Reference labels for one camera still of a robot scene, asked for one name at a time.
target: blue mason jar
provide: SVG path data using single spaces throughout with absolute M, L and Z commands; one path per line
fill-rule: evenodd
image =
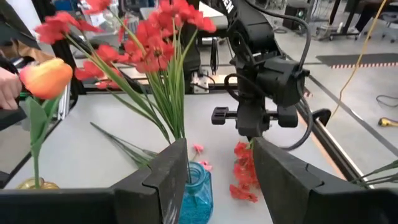
M 191 183 L 185 184 L 179 224 L 206 224 L 213 213 L 211 174 L 197 162 L 189 162 Z

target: screwdriver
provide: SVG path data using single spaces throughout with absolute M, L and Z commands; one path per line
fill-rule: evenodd
M 382 127 L 387 127 L 387 126 L 398 127 L 398 121 L 394 121 L 393 119 L 389 118 L 380 118 L 379 125 Z

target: wire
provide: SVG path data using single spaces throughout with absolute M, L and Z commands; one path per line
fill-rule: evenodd
M 231 88 L 230 85 L 229 85 L 229 79 L 232 78 L 232 77 L 236 77 L 236 78 L 241 78 L 241 79 L 243 79 L 248 85 L 250 85 L 251 87 L 253 87 L 253 89 L 257 92 L 257 94 L 259 94 L 259 95 L 261 95 L 261 96 L 264 96 L 264 97 L 266 96 L 266 93 L 264 93 L 264 91 L 263 91 L 262 89 L 260 89 L 254 82 L 250 81 L 250 79 L 246 78 L 246 77 L 243 76 L 243 75 L 239 75 L 239 74 L 236 74 L 236 73 L 232 73 L 232 74 L 229 74 L 229 75 L 227 75 L 227 76 L 225 77 L 225 79 L 224 79 L 224 85 L 225 85 L 225 87 L 226 87 L 226 91 L 228 92 L 228 94 L 229 94 L 232 98 L 234 98 L 235 100 L 237 100 L 238 102 L 240 102 L 240 101 L 242 101 L 242 100 L 247 100 L 247 99 L 242 98 L 242 96 L 238 96 L 238 95 L 232 90 L 232 88 Z M 305 108 L 305 110 L 306 110 L 306 112 L 307 112 L 307 114 L 308 114 L 308 118 L 307 118 L 307 129 L 305 130 L 304 135 L 303 135 L 296 143 L 294 143 L 293 145 L 291 145 L 291 146 L 289 146 L 289 147 L 280 147 L 281 149 L 286 150 L 286 151 L 291 151 L 291 150 L 294 150 L 294 149 L 300 147 L 300 146 L 308 139 L 308 137 L 310 136 L 310 134 L 311 134 L 311 132 L 312 132 L 312 128 L 313 128 L 313 116 L 312 116 L 312 112 L 311 112 L 311 110 L 310 110 L 310 106 L 308 105 L 308 102 L 306 101 L 306 99 L 305 99 L 305 97 L 304 97 L 304 90 L 302 89 L 302 87 L 301 87 L 301 85 L 300 85 L 300 82 L 297 82 L 297 92 L 299 93 L 300 99 L 301 99 L 301 101 L 303 102 L 304 108 Z M 258 135 L 259 135 L 259 136 L 262 136 L 262 131 L 261 131 L 260 126 L 261 126 L 262 121 L 263 121 L 263 119 L 264 119 L 264 117 L 265 117 L 266 115 L 267 115 L 267 113 L 265 112 L 265 113 L 261 116 L 261 119 L 260 119 L 260 121 L 259 121 L 258 124 L 257 124 L 257 132 L 258 132 Z
M 379 10 L 377 11 L 377 14 L 376 14 L 375 18 L 378 18 L 380 16 L 380 13 L 381 13 L 382 9 L 384 8 L 384 5 L 386 4 L 386 2 L 387 2 L 387 0 L 383 0 L 383 2 L 380 5 Z M 339 102 L 341 102 L 341 99 L 343 98 L 344 90 L 346 89 L 346 87 L 348 86 L 350 81 L 353 79 L 357 69 L 359 68 L 359 64 L 361 63 L 362 56 L 365 54 L 366 49 L 368 48 L 369 38 L 370 38 L 370 36 L 371 36 L 371 34 L 373 32 L 374 27 L 376 26 L 376 23 L 377 23 L 377 19 L 374 19 L 373 22 L 372 22 L 371 28 L 369 29 L 369 32 L 368 32 L 368 34 L 366 36 L 366 39 L 364 41 L 364 44 L 363 44 L 363 47 L 362 47 L 362 50 L 361 50 L 361 54 L 359 55 L 358 60 L 355 63 L 354 70 L 353 70 L 352 74 L 349 76 L 347 82 L 344 84 L 344 86 L 340 90 L 340 95 L 339 95 L 339 98 L 338 98 Z M 331 118 L 336 114 L 336 112 L 337 112 L 339 107 L 340 107 L 340 104 L 338 103 L 337 106 L 336 106 L 336 109 L 334 110 L 334 112 L 330 116 Z
M 382 105 L 384 105 L 384 106 L 388 106 L 388 107 L 390 107 L 390 108 L 396 108 L 396 107 L 398 107 L 398 104 L 394 104 L 394 105 L 393 105 L 393 104 L 386 103 L 385 101 L 382 101 L 381 98 L 387 98 L 387 99 L 390 99 L 390 100 L 398 100 L 398 97 L 387 96 L 387 95 L 378 95 L 378 96 L 376 97 L 376 101 L 377 101 L 379 104 L 382 104 Z
M 249 0 L 245 0 L 245 1 L 251 7 L 257 9 L 258 11 L 260 11 L 260 12 L 262 12 L 262 13 L 268 15 L 268 16 L 273 16 L 273 17 L 281 18 L 281 19 L 289 19 L 289 20 L 295 21 L 295 22 L 297 22 L 297 23 L 299 23 L 299 24 L 301 24 L 303 26 L 303 28 L 305 29 L 305 32 L 306 32 L 306 37 L 305 37 L 306 40 L 305 40 L 305 46 L 304 46 L 304 49 L 303 49 L 303 54 L 301 55 L 301 59 L 300 59 L 300 62 L 298 64 L 298 69 L 301 70 L 303 68 L 305 59 L 307 58 L 308 50 L 309 50 L 310 44 L 311 44 L 311 37 L 312 36 L 311 36 L 311 30 L 310 30 L 308 24 L 304 20 L 299 19 L 299 18 L 297 18 L 295 16 L 286 16 L 286 15 L 281 15 L 281 14 L 278 14 L 278 13 L 269 12 L 269 11 L 267 11 L 267 10 L 261 8 L 261 7 L 256 6 L 255 4 L 251 3 Z

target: artificial tulip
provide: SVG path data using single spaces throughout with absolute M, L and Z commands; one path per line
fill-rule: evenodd
M 72 78 L 73 70 L 60 58 L 31 65 L 20 72 L 21 82 L 34 96 L 50 100 L 60 95 Z

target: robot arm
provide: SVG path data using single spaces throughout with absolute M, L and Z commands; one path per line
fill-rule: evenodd
M 274 31 L 265 16 L 245 0 L 219 0 L 228 20 L 228 39 L 237 57 L 246 65 L 263 63 L 267 56 L 282 55 Z
M 224 84 L 239 105 L 237 111 L 216 108 L 213 124 L 235 119 L 238 133 L 250 138 L 262 136 L 262 132 L 269 129 L 271 120 L 278 120 L 279 126 L 284 128 L 297 127 L 294 105 L 303 99 L 304 79 L 309 74 L 302 69 L 306 53 L 300 63 L 286 60 L 274 38 L 272 26 L 260 9 L 248 0 L 219 0 L 219 3 L 218 8 L 228 19 L 228 39 L 235 52 L 231 63 L 236 67 L 236 74 L 228 75 Z M 229 87 L 231 77 L 238 79 L 238 94 Z M 266 110 L 265 97 L 273 100 L 277 111 Z M 310 128 L 308 125 L 303 139 L 309 136 Z M 295 149 L 302 142 L 286 149 Z

